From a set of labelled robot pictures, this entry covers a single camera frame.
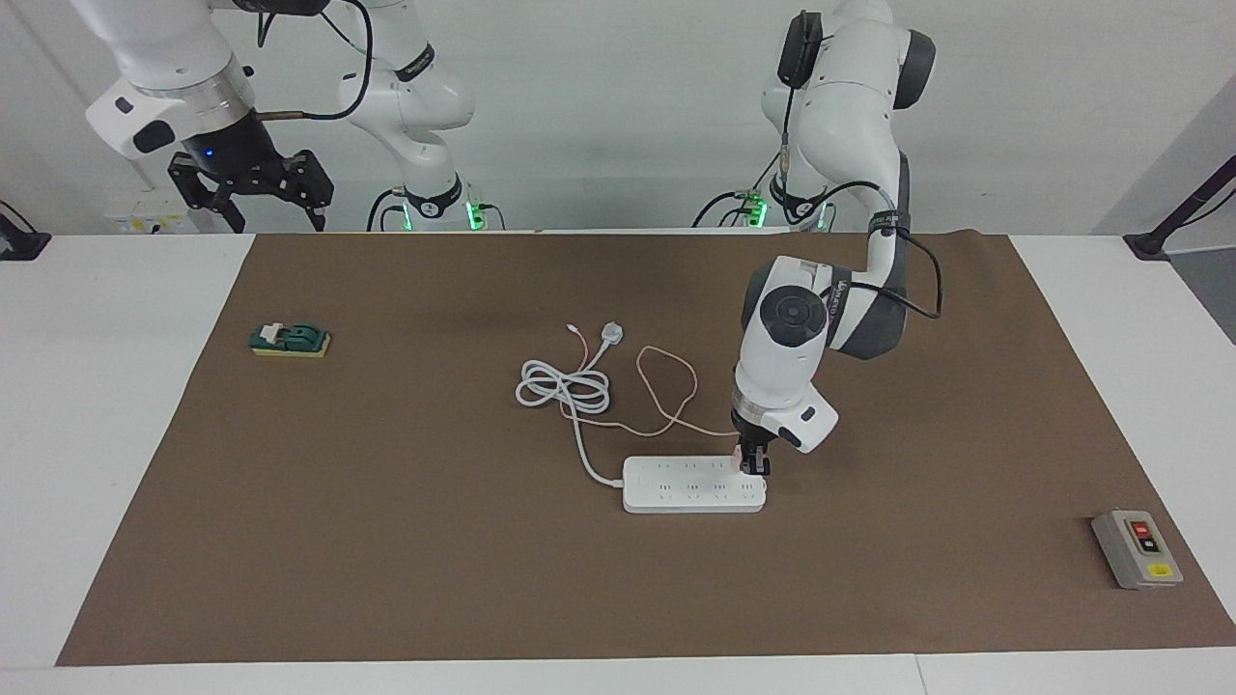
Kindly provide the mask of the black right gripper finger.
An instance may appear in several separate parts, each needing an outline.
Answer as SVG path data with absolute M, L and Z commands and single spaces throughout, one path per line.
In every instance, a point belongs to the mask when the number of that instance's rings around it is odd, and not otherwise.
M 208 189 L 203 184 L 203 169 L 190 155 L 172 155 L 169 177 L 180 190 L 185 207 L 197 211 L 211 211 L 213 215 L 221 216 L 230 232 L 243 232 L 243 215 L 234 203 L 234 185 L 224 183 L 216 189 Z
M 286 199 L 305 211 L 314 232 L 325 230 L 325 211 L 331 207 L 334 190 L 334 181 L 311 151 L 302 150 L 284 160 Z

